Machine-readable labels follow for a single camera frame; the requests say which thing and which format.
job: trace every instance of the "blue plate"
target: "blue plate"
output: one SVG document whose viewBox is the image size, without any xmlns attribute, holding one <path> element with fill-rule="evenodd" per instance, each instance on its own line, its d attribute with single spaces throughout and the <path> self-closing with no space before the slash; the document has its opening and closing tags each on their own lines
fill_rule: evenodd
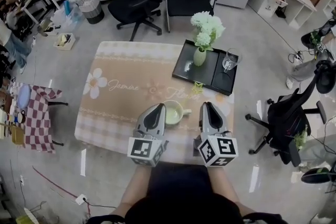
<svg viewBox="0 0 336 224">
<path fill-rule="evenodd" d="M 31 89 L 27 84 L 23 84 L 23 86 L 20 88 L 19 94 L 17 96 L 17 105 L 20 109 L 25 109 L 28 106 L 30 92 Z"/>
</svg>

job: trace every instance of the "mug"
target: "mug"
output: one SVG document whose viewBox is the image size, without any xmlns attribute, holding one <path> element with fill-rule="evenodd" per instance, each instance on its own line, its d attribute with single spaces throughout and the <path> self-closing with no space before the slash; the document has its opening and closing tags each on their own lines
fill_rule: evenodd
<svg viewBox="0 0 336 224">
<path fill-rule="evenodd" d="M 184 115 L 191 113 L 191 109 L 183 109 L 181 104 L 175 100 L 163 102 L 166 107 L 166 124 L 174 125 L 180 122 Z"/>
</svg>

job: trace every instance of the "tablecloth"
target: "tablecloth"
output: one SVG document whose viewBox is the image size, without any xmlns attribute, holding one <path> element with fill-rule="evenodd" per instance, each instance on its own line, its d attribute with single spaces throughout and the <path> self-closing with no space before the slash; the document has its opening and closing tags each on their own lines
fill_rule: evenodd
<svg viewBox="0 0 336 224">
<path fill-rule="evenodd" d="M 14 82 L 19 93 L 23 83 Z M 55 153 L 51 138 L 51 121 L 48 111 L 48 100 L 62 96 L 62 91 L 48 87 L 29 85 L 31 89 L 28 106 L 25 109 L 26 120 L 20 125 L 25 132 L 25 147 L 32 150 Z"/>
<path fill-rule="evenodd" d="M 204 89 L 190 95 L 192 83 L 172 78 L 181 49 L 171 44 L 102 42 L 84 87 L 75 137 L 126 154 L 139 115 L 152 105 L 176 100 L 192 113 L 177 126 L 166 128 L 169 144 L 161 160 L 201 164 L 201 158 L 193 156 L 193 139 L 200 134 L 199 109 L 203 102 L 213 102 L 226 115 L 232 131 L 234 94 L 227 97 Z"/>
</svg>

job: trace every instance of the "green vase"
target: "green vase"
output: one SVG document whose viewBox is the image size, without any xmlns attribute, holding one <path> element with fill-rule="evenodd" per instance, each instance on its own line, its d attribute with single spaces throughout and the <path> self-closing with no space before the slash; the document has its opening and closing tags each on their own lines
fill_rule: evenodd
<svg viewBox="0 0 336 224">
<path fill-rule="evenodd" d="M 199 48 L 195 50 L 194 53 L 194 65 L 200 67 L 206 58 L 206 50 L 205 51 L 200 51 Z"/>
</svg>

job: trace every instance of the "concrete floor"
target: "concrete floor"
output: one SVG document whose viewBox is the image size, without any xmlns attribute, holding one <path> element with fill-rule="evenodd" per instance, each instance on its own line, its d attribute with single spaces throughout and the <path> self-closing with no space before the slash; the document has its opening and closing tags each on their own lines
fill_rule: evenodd
<svg viewBox="0 0 336 224">
<path fill-rule="evenodd" d="M 59 51 L 52 47 L 54 38 L 38 35 L 36 46 L 28 56 L 25 72 L 17 76 L 17 81 L 20 82 L 61 89 L 64 92 L 62 99 L 69 102 L 68 107 L 50 109 L 53 138 L 65 144 L 64 147 L 56 147 L 56 154 L 16 147 L 9 139 L 0 143 L 0 173 L 4 176 L 9 196 L 18 209 L 23 211 L 24 200 L 19 185 L 22 175 L 25 207 L 33 208 L 46 201 L 37 214 L 43 215 L 48 223 L 55 223 L 57 217 L 59 223 L 82 223 L 87 207 L 78 206 L 69 194 L 42 178 L 32 166 L 72 194 L 85 194 L 92 204 L 106 206 L 118 205 L 135 169 L 135 165 L 127 157 L 85 145 L 74 137 L 84 84 L 98 45 L 107 40 L 129 40 L 133 29 L 132 25 L 117 30 L 115 26 L 118 22 L 107 11 L 106 5 L 103 9 L 103 21 L 96 25 L 85 21 L 75 32 L 77 41 L 71 51 Z M 182 45 L 186 38 L 192 38 L 193 28 L 189 18 L 172 18 L 169 34 L 164 28 L 164 12 L 162 14 L 163 16 L 154 18 L 154 23 L 163 27 L 163 35 L 157 36 L 155 31 L 141 25 L 135 41 Z M 265 119 L 265 101 L 292 92 L 285 86 L 286 75 L 292 68 L 287 55 L 293 52 L 292 48 L 305 49 L 300 43 L 300 37 L 306 30 L 295 32 L 283 22 L 270 22 L 275 29 L 279 29 L 278 32 L 287 44 L 248 6 L 242 10 L 217 5 L 215 15 L 221 18 L 226 30 L 214 47 L 235 47 L 243 53 L 234 87 L 233 134 L 238 140 L 239 158 L 225 167 L 225 170 L 241 202 L 246 206 L 256 211 L 279 213 L 289 223 L 308 223 L 322 208 L 327 198 L 324 192 L 329 185 L 302 183 L 302 173 L 291 164 L 284 165 L 279 157 L 273 156 L 268 146 L 257 155 L 248 155 L 249 148 L 255 147 L 265 135 L 265 129 L 244 118 L 246 113 L 257 115 L 256 103 L 261 100 Z M 301 88 L 304 89 L 307 85 L 304 82 Z M 314 107 L 319 99 L 318 93 L 314 92 L 306 107 Z M 335 115 L 334 103 L 326 97 L 321 99 L 328 118 Z M 321 120 L 315 115 L 309 116 L 309 120 L 312 135 L 323 136 L 324 126 Z M 80 158 L 81 151 L 85 148 L 86 177 L 83 177 L 80 175 Z M 91 208 L 93 216 L 108 214 L 110 211 L 108 208 Z"/>
</svg>

